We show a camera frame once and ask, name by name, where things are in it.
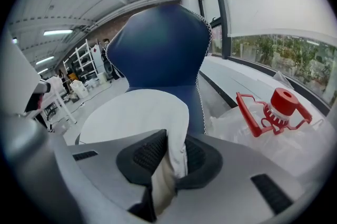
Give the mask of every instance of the cable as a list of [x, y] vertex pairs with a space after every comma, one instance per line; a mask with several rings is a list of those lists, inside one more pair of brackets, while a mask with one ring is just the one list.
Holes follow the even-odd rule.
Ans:
[[[106, 88], [106, 89], [103, 89], [102, 91], [100, 91], [100, 92], [98, 92], [97, 94], [95, 94], [94, 96], [92, 96], [90, 99], [88, 99], [88, 100], [85, 100], [84, 102], [82, 102], [74, 111], [72, 111], [70, 114], [72, 114], [72, 113], [74, 113], [74, 112], [76, 112], [80, 107], [82, 107], [83, 106], [83, 104], [85, 104], [87, 101], [89, 101], [89, 100], [91, 100], [91, 99], [93, 99], [95, 96], [97, 96], [98, 94], [100, 94], [100, 93], [102, 93], [103, 91], [106, 91], [107, 89], [109, 89], [109, 88], [111, 88], [112, 87], [112, 84], [111, 84], [111, 86], [110, 87], [108, 87], [108, 88]], [[59, 123], [62, 119], [64, 119], [65, 117], [63, 117], [63, 118], [61, 118], [59, 121], [57, 121], [57, 122], [55, 122], [55, 123], [53, 123], [52, 125], [54, 125], [54, 124], [56, 124], [56, 123]]]

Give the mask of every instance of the red cap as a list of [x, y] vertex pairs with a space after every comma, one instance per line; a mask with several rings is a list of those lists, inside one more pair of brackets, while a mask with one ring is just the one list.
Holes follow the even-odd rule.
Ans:
[[280, 87], [275, 89], [270, 102], [285, 116], [291, 116], [299, 105], [299, 100], [290, 91]]

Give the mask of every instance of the brick wall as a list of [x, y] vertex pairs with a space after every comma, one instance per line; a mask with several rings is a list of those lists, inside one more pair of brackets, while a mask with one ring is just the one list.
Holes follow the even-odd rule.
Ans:
[[[175, 3], [180, 3], [179, 1], [177, 2], [170, 2], [170, 3], [164, 3], [164, 4], [175, 4]], [[107, 23], [103, 24], [99, 28], [93, 30], [90, 32], [85, 38], [80, 40], [75, 46], [74, 49], [72, 49], [64, 58], [63, 60], [67, 59], [70, 57], [71, 54], [75, 51], [75, 47], [78, 47], [79, 45], [82, 45], [85, 43], [85, 39], [96, 41], [98, 39], [99, 42], [103, 42], [103, 39], [109, 39], [112, 40], [112, 38], [121, 30], [121, 28], [125, 25], [125, 23], [128, 21], [128, 19], [133, 16], [134, 14], [137, 14], [143, 10], [149, 9], [151, 7], [154, 7], [157, 5], [149, 5], [145, 6], [143, 8], [138, 8], [133, 11], [130, 11], [124, 15], [121, 15], [113, 20], [108, 21]], [[61, 69], [62, 71], [65, 72], [63, 62], [56, 67], [56, 70]]]

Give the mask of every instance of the fluorescent light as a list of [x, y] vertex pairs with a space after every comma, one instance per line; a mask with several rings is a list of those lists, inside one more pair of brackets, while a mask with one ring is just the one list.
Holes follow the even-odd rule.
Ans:
[[313, 45], [320, 45], [319, 43], [316, 43], [316, 42], [313, 42], [313, 41], [309, 41], [309, 40], [306, 40], [307, 43], [310, 43], [310, 44], [313, 44]]
[[55, 35], [55, 34], [69, 34], [72, 32], [73, 32], [72, 29], [48, 30], [44, 32], [43, 35], [46, 36], [46, 35]]
[[51, 56], [51, 57], [49, 57], [49, 58], [42, 59], [42, 60], [40, 60], [39, 62], [37, 62], [36, 65], [37, 65], [37, 64], [40, 64], [40, 63], [43, 63], [43, 62], [47, 62], [48, 60], [51, 60], [51, 59], [53, 59], [53, 58], [54, 58], [54, 56]]
[[44, 70], [38, 72], [38, 74], [44, 73], [44, 72], [47, 71], [47, 70], [48, 70], [48, 68], [45, 68]]

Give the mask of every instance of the blue cushion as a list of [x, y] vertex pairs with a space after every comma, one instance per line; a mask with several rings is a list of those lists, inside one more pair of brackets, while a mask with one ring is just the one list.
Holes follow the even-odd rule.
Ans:
[[189, 130], [196, 133], [204, 133], [196, 79], [209, 47], [208, 27], [181, 5], [163, 5], [130, 17], [106, 52], [129, 90], [159, 89], [184, 101]]

